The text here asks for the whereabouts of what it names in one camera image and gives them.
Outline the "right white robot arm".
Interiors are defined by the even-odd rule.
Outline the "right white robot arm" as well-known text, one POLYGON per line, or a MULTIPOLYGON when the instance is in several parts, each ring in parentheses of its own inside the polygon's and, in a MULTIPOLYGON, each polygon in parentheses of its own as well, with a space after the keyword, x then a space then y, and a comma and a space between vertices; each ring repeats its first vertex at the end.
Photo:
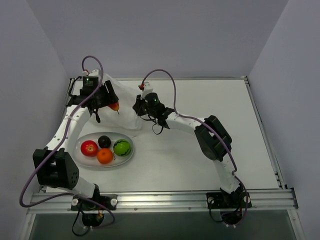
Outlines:
POLYGON ((180 130, 196 137, 204 156, 214 163, 225 205, 232 207, 240 199, 250 202, 248 191, 236 176, 238 169, 231 154, 232 138, 216 116, 199 119, 176 113, 161 103, 155 92, 137 95, 132 108, 139 117, 147 115, 162 128, 180 130))

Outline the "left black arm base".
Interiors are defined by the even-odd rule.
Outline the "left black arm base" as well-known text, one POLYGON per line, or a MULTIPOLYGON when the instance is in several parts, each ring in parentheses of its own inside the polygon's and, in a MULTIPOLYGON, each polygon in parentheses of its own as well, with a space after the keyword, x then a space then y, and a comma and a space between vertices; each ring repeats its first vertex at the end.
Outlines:
POLYGON ((116 195, 102 196, 94 194, 93 198, 79 195, 72 197, 71 209, 82 214, 82 223, 85 227, 102 228, 115 223, 113 211, 118 204, 116 195))

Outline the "orange fake fruit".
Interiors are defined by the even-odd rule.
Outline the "orange fake fruit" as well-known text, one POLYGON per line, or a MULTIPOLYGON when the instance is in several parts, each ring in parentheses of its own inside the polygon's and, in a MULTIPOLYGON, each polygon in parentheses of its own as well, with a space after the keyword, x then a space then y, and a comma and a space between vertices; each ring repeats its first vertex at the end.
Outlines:
POLYGON ((113 152, 109 148, 102 148, 97 152, 96 158, 100 164, 109 164, 114 159, 113 152))

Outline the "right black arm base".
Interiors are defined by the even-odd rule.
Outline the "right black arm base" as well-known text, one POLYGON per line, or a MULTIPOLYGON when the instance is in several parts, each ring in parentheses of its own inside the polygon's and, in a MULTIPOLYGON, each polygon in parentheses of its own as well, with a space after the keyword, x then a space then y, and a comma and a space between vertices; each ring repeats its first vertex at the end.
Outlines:
POLYGON ((226 227, 238 226, 252 207, 249 193, 241 191, 231 195, 222 192, 206 193, 207 207, 210 218, 226 227))

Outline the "green fake fruit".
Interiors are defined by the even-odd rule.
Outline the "green fake fruit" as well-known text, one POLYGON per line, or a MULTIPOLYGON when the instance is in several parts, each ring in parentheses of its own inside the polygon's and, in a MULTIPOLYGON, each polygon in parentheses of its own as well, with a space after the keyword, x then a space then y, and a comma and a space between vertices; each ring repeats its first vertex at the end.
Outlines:
POLYGON ((126 139, 118 139, 113 144, 113 152, 120 157, 127 156, 131 152, 131 144, 126 139))

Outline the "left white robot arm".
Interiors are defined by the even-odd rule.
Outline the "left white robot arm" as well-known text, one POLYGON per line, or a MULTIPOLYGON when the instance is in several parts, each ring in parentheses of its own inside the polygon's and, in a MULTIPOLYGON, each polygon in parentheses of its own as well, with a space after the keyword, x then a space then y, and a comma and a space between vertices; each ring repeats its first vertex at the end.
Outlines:
POLYGON ((79 95, 72 95, 66 104, 63 120, 52 140, 43 148, 36 149, 32 159, 40 185, 57 188, 83 196, 83 204, 90 210, 100 206, 101 197, 97 185, 80 177, 72 158, 78 137, 84 125, 98 110, 118 102, 110 80, 96 74, 82 77, 79 95))

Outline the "white plastic bag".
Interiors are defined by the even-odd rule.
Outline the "white plastic bag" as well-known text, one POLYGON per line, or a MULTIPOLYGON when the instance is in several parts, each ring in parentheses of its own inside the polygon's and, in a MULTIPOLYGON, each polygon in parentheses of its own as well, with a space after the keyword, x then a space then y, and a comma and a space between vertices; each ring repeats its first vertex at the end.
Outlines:
POLYGON ((103 80, 111 81, 113 89, 119 98, 119 113, 116 113, 110 107, 100 108, 98 110, 100 124, 106 127, 123 128, 131 131, 140 130, 142 120, 133 110, 136 96, 139 94, 138 90, 124 85, 122 81, 116 80, 107 73, 103 75, 103 80))

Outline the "dark fake fruit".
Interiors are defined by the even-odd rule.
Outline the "dark fake fruit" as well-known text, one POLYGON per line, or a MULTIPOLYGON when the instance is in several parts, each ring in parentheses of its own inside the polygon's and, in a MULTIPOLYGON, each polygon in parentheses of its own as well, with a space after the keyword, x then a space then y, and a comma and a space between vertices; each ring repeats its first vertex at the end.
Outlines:
POLYGON ((107 135, 102 135, 98 138, 98 145, 101 149, 108 149, 111 146, 111 139, 107 135))

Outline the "red fake apple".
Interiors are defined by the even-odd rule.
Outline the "red fake apple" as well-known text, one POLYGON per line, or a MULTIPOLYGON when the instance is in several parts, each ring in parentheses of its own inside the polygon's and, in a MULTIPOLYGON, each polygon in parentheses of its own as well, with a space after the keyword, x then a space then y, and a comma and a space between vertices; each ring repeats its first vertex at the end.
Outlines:
POLYGON ((86 157, 95 157, 99 147, 93 140, 86 140, 81 144, 80 151, 86 157))

